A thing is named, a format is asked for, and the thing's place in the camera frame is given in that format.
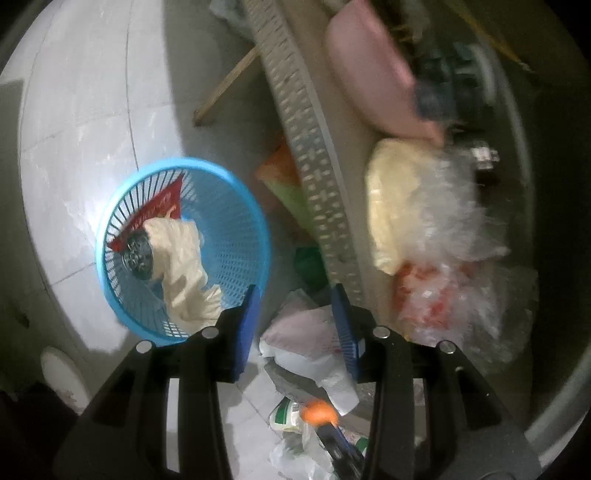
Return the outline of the brown paper bag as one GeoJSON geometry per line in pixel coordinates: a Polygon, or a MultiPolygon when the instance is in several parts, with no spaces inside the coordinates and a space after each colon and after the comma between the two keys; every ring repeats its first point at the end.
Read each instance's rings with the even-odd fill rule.
{"type": "Polygon", "coordinates": [[[152,279],[161,282],[169,320],[188,335],[213,326],[222,311],[222,291],[208,283],[197,226],[191,221],[151,218],[143,229],[153,252],[152,279]]]}

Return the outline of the orange peel piece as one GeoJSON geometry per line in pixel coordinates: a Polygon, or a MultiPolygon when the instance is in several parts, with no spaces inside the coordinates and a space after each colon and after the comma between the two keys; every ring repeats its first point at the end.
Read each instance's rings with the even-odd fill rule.
{"type": "Polygon", "coordinates": [[[301,419],[311,427],[319,428],[324,425],[339,426],[339,414],[332,404],[324,400],[311,400],[301,407],[301,419]]]}

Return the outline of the green label plastic bottle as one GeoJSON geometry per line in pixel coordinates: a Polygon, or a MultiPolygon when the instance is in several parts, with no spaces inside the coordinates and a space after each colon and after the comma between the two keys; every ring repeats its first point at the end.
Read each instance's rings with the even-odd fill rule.
{"type": "Polygon", "coordinates": [[[143,228],[131,232],[122,251],[124,267],[135,278],[149,281],[153,273],[153,252],[149,243],[149,236],[143,228]]]}

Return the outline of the red snack bag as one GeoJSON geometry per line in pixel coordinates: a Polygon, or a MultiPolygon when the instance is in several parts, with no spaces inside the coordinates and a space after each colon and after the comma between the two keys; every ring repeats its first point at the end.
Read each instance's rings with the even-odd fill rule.
{"type": "Polygon", "coordinates": [[[179,219],[182,173],[159,172],[148,176],[123,196],[114,218],[108,222],[106,246],[123,251],[126,238],[151,218],[179,219]]]}

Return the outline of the white pink sack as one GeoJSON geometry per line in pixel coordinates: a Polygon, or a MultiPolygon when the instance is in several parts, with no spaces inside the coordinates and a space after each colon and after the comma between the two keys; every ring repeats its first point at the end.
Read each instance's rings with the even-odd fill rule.
{"type": "Polygon", "coordinates": [[[342,416],[360,403],[346,370],[331,306],[318,306],[304,290],[287,294],[259,340],[259,352],[287,372],[325,390],[342,416]]]}

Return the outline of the blue plastic mesh basket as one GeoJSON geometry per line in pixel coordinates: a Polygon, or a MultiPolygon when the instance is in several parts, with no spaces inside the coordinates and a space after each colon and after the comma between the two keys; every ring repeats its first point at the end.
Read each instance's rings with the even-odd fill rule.
{"type": "Polygon", "coordinates": [[[183,342],[270,276],[270,233],[256,199],[214,163],[171,158],[116,190],[95,242],[103,295],[132,333],[183,342]]]}

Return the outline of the red contents plastic bag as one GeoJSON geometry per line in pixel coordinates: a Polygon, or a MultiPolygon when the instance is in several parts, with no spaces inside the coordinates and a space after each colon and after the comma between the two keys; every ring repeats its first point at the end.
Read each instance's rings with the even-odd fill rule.
{"type": "Polygon", "coordinates": [[[447,339],[462,345],[477,334],[496,339],[507,303],[506,277],[495,262],[406,262],[394,274],[394,327],[429,346],[447,339]]]}

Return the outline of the orange green floor bag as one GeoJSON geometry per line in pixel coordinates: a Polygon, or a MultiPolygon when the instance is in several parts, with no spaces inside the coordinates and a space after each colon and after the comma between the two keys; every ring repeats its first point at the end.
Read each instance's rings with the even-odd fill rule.
{"type": "Polygon", "coordinates": [[[307,200],[297,173],[296,161],[291,155],[286,140],[281,140],[276,150],[256,168],[256,179],[266,186],[274,198],[283,205],[298,227],[314,234],[311,214],[308,212],[307,200]]]}

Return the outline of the yellow bag on shelf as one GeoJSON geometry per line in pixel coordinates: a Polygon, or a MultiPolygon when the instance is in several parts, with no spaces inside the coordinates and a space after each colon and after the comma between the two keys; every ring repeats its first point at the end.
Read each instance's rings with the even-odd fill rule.
{"type": "Polygon", "coordinates": [[[377,270],[393,276],[406,262],[442,256],[441,223],[434,218],[433,175],[442,151],[419,140],[384,139],[370,156],[365,183],[370,251],[377,270]]]}

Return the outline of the perforated metal shelf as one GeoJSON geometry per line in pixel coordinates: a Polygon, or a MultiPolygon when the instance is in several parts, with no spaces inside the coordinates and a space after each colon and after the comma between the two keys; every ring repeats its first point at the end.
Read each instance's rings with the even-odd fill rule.
{"type": "Polygon", "coordinates": [[[294,27],[288,25],[287,11],[279,1],[245,1],[243,6],[301,178],[325,271],[332,284],[341,283],[349,299],[362,305],[362,271],[338,186],[337,153],[304,51],[297,45],[294,27]]]}

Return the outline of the white shoe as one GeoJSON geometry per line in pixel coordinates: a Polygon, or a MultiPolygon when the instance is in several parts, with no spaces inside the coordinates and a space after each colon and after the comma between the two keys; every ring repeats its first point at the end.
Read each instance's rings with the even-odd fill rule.
{"type": "Polygon", "coordinates": [[[74,362],[62,351],[48,346],[41,353],[40,366],[45,383],[67,407],[81,415],[91,396],[74,362]]]}

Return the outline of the pink plastic basin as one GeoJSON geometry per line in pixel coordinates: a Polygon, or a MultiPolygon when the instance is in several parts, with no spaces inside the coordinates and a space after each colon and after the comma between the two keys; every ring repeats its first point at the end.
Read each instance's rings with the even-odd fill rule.
{"type": "Polygon", "coordinates": [[[332,17],[325,48],[353,107],[370,125],[389,136],[444,144],[444,129],[419,116],[415,75],[370,2],[351,1],[332,17]]]}

